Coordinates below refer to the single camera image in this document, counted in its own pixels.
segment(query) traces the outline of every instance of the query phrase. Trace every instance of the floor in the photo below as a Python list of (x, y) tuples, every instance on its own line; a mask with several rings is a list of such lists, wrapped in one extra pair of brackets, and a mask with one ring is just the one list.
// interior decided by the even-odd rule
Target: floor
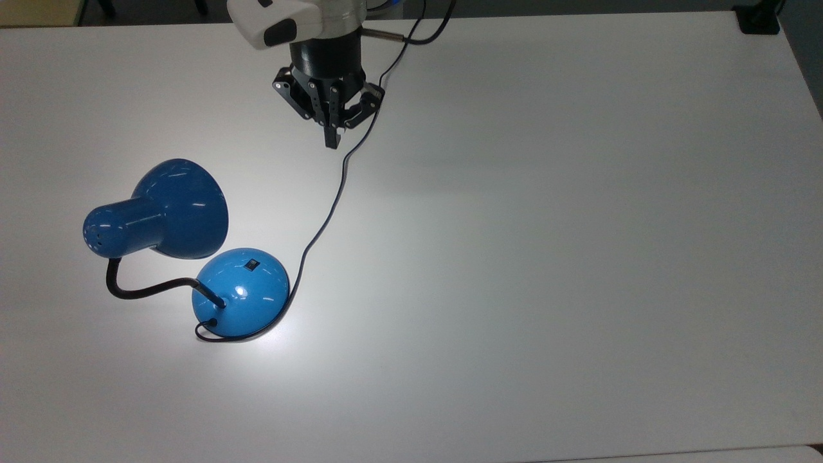
[[(449, 0), (428, 0), (427, 17), (443, 15)], [(97, 0), (86, 0), (81, 26), (197, 24), (231, 22), (226, 0), (207, 0), (209, 14), (200, 16), (194, 0), (113, 0), (117, 14), (107, 18)], [(627, 12), (728, 11), (752, 0), (461, 0), (455, 17), (531, 16)], [(407, 0), (405, 17), (416, 17), (422, 0)], [(823, 116), (823, 0), (788, 0), (780, 16), (789, 43)]]

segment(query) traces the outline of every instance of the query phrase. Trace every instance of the black clamp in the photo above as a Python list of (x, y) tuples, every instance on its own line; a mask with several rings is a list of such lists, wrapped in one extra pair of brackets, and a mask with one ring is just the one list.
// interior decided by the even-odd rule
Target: black clamp
[[(282, 68), (272, 87), (303, 119), (314, 119), (326, 138), (326, 146), (337, 149), (339, 129), (353, 129), (380, 109), (385, 90), (365, 81), (365, 73), (342, 78), (308, 77), (294, 66)], [(345, 104), (360, 93), (360, 100)]]

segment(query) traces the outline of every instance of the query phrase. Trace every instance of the desk lamp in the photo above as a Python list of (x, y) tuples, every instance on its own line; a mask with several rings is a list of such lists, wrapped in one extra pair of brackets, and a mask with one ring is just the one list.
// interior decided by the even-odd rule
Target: desk lamp
[(248, 338), (275, 323), (289, 295), (289, 279), (271, 255), (251, 248), (224, 252), (195, 278), (177, 278), (129, 291), (117, 284), (121, 259), (152, 248), (177, 259), (202, 259), (223, 245), (229, 229), (226, 199), (202, 167), (184, 159), (165, 161), (137, 183), (130, 199), (100, 206), (83, 224), (83, 239), (109, 259), (106, 286), (115, 297), (139, 299), (190, 286), (200, 326), (219, 339)]

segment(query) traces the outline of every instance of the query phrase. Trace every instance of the black flexible arm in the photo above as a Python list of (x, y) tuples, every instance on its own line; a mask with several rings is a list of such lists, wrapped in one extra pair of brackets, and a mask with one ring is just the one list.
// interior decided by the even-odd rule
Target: black flexible arm
[(105, 273), (105, 286), (114, 297), (119, 299), (143, 299), (144, 297), (154, 296), (155, 294), (168, 291), (170, 289), (180, 288), (181, 286), (190, 286), (194, 288), (195, 291), (205, 296), (206, 299), (213, 302), (214, 305), (220, 307), (221, 309), (226, 308), (226, 301), (223, 301), (211, 289), (200, 283), (200, 281), (195, 278), (176, 278), (150, 286), (148, 288), (137, 289), (134, 291), (122, 289), (117, 285), (117, 272), (120, 268), (120, 260), (122, 260), (122, 258), (109, 259), (109, 268)]

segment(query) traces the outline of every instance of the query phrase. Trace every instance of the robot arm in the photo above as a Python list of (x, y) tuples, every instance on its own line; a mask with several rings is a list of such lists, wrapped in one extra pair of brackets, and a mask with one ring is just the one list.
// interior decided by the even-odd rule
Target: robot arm
[(384, 91), (366, 81), (360, 64), (365, 0), (228, 0), (227, 7), (255, 49), (289, 44), (292, 64), (272, 85), (297, 114), (323, 128), (327, 147), (337, 148), (339, 131), (377, 112)]

